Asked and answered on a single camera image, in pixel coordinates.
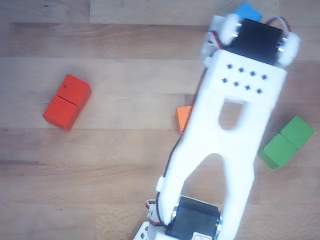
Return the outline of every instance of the red block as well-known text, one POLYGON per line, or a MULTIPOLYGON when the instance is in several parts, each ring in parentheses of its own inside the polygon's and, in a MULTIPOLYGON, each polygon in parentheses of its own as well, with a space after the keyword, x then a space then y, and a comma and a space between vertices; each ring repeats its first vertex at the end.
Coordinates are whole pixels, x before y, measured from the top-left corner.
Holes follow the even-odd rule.
POLYGON ((43 117, 48 123, 68 132, 75 123, 79 113, 80 110, 76 105, 59 96, 53 96, 43 113, 43 117))
POLYGON ((91 95, 88 83, 67 74, 43 113, 44 119, 69 131, 91 95))
POLYGON ((55 95, 77 105, 81 111, 91 95, 91 88, 85 81, 67 74, 55 95))

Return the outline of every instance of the green block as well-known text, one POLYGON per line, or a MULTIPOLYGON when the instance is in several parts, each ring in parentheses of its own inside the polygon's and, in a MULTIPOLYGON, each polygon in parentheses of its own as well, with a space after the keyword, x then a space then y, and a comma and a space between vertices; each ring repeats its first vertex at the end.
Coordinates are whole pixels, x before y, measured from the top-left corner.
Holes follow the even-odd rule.
POLYGON ((283 167, 297 149, 280 133, 259 151, 258 156, 272 169, 283 167))
POLYGON ((306 124, 300 117, 295 116, 281 131, 284 136, 297 149, 310 138, 315 131, 306 124))

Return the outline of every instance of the black servo motor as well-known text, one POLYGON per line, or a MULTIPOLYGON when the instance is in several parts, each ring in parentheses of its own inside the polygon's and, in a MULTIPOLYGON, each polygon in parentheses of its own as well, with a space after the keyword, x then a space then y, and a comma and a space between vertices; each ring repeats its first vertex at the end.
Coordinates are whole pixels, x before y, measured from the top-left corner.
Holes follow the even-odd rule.
POLYGON ((216 206, 181 196, 174 220, 166 227, 166 235, 179 240, 191 240, 194 233, 215 239, 220 222, 216 206))
POLYGON ((243 19, 237 37, 226 48, 229 52, 275 65, 283 31, 250 19, 243 19))

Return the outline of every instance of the cable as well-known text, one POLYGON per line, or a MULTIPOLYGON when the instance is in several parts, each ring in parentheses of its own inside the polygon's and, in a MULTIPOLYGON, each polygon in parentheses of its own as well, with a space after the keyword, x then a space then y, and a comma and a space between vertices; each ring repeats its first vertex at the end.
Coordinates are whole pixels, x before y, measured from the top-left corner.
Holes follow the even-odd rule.
MULTIPOLYGON (((207 73, 207 70, 208 70, 207 68, 204 69, 204 71, 203 71, 203 73, 202 73, 202 75, 201 75, 201 77, 200 77, 200 81, 199 81, 199 83, 198 83, 198 86, 196 87, 195 95, 194 95, 194 98, 193 98, 193 101, 192 101, 192 108, 193 108, 193 106, 194 106, 194 104, 195 104, 195 102, 196 102, 196 99, 197 99, 197 96, 198 96, 198 92, 199 92, 200 87, 201 87, 201 84, 202 84, 202 82, 203 82, 203 80, 204 80, 204 78, 205 78, 205 75, 206 75, 206 73, 207 73)), ((188 125, 188 121, 189 121, 189 118, 190 118, 190 116, 191 116, 191 113, 192 113, 192 109, 191 109, 191 111, 189 112, 189 116, 188 116, 186 125, 188 125)), ((182 137, 185 135, 185 131, 186 131, 186 128, 183 129, 182 133, 180 134, 178 140, 176 141, 175 145, 173 146, 173 148, 172 148, 172 150, 171 150, 171 152, 170 152, 170 154, 169 154, 168 162, 166 163, 166 166, 165 166, 165 169, 164 169, 164 173, 163 173, 163 177, 166 176, 166 173, 167 173, 167 170, 168 170, 168 167, 169 167, 169 164, 170 164, 171 157, 172 157, 175 149, 176 149, 177 146, 179 145, 182 137)), ((157 217, 158 217, 158 219, 159 219, 159 221, 160 221, 160 223, 157 224, 157 226, 163 226, 163 227, 164 227, 164 226, 166 226, 166 225, 165 225, 165 223, 162 221, 162 219, 161 219, 161 217, 160 217, 160 213, 159 213, 159 204, 158 204, 159 195, 160 195, 160 192, 158 192, 158 193, 156 194, 156 198, 155 198, 156 215, 157 215, 157 217)))
POLYGON ((155 203, 156 203, 156 200, 155 200, 155 199, 149 199, 148 201, 146 201, 145 207, 146 207, 147 209, 150 209, 150 205, 151 205, 151 204, 155 204, 155 203))
POLYGON ((287 32, 291 32, 291 27, 289 25, 289 23, 287 22, 286 19, 284 19, 282 16, 273 16, 270 17, 268 20, 265 21, 264 24, 270 25, 271 23, 273 23, 275 20, 279 20, 283 26, 283 30, 287 33, 287 32))
POLYGON ((225 46, 221 43, 221 41, 219 40, 218 34, 216 31, 209 31, 209 40, 208 42, 210 44, 213 44, 215 47, 219 48, 219 49, 223 49, 225 50, 225 46))

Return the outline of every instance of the wooden block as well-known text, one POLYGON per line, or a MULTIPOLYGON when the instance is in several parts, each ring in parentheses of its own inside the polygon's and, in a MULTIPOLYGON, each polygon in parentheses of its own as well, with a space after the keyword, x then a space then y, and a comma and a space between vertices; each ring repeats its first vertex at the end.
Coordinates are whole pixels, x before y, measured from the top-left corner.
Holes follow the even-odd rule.
POLYGON ((79 108, 59 96, 53 96, 43 113, 44 119, 56 127, 70 131, 80 113, 79 108))
POLYGON ((192 106, 183 106, 176 109, 175 119, 178 132, 181 134, 186 125, 189 118, 190 111, 192 110, 192 106))
POLYGON ((297 149, 280 133, 259 151, 258 155, 272 169, 283 167, 297 149))
POLYGON ((284 136, 296 149, 302 147, 303 144, 311 137, 315 131, 306 124, 300 117, 295 116, 281 131, 284 136))
POLYGON ((81 111, 91 95, 91 88, 85 81, 71 74, 67 74, 61 86, 56 91, 56 95, 77 105, 81 111))
POLYGON ((262 18, 261 14, 246 2, 241 3, 233 13, 239 15, 242 19, 250 19, 257 22, 260 22, 262 18))

